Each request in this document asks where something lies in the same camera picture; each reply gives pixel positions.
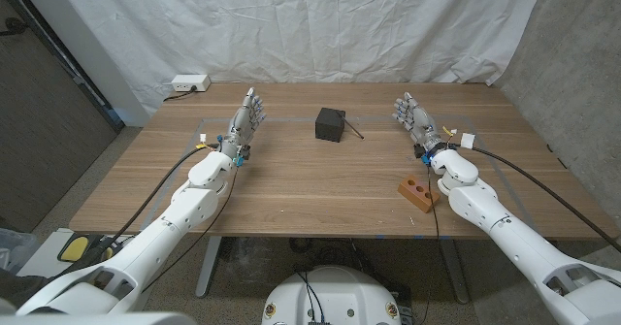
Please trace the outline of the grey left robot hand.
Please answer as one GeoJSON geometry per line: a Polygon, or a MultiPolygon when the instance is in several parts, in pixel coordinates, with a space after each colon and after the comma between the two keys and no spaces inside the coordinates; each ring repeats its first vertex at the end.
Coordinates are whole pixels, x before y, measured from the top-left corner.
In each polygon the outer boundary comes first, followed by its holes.
{"type": "Polygon", "coordinates": [[[229,156],[237,167],[249,158],[250,142],[266,117],[262,111],[262,100],[251,87],[231,118],[227,133],[219,140],[219,151],[229,156]]]}

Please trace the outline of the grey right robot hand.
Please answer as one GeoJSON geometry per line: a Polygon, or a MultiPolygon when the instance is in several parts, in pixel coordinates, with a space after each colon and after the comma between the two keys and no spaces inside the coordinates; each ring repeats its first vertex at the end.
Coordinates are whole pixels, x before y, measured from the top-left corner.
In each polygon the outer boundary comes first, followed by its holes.
{"type": "Polygon", "coordinates": [[[392,117],[404,126],[414,140],[415,157],[430,166],[433,157],[447,149],[447,142],[441,138],[436,122],[408,92],[395,101],[394,107],[392,117]]]}

